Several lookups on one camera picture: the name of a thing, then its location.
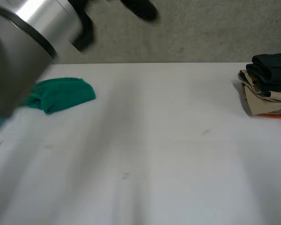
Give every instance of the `stack of folded clothes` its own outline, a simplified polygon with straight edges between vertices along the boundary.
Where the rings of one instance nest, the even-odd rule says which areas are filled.
[[[252,114],[281,118],[281,53],[256,55],[252,62],[238,74]]]

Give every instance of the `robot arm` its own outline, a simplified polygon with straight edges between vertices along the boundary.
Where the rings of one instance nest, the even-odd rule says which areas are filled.
[[[157,18],[148,0],[121,0],[146,21]],[[0,4],[0,125],[71,42],[79,51],[94,42],[89,0],[6,0]]]

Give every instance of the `green cloth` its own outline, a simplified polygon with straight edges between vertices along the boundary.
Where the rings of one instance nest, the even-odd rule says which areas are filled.
[[[66,77],[36,83],[21,105],[52,114],[95,98],[93,88],[83,79]]]

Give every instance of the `concrete wall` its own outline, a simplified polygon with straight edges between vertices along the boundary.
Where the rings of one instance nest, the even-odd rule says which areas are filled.
[[[153,0],[159,24],[147,24],[119,0],[95,2],[97,44],[69,46],[60,63],[247,62],[281,52],[281,0]]]

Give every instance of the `white table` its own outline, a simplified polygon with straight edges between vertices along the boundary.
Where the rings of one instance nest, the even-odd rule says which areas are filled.
[[[281,224],[281,120],[245,113],[244,68],[54,66],[97,100],[0,130],[0,225]]]

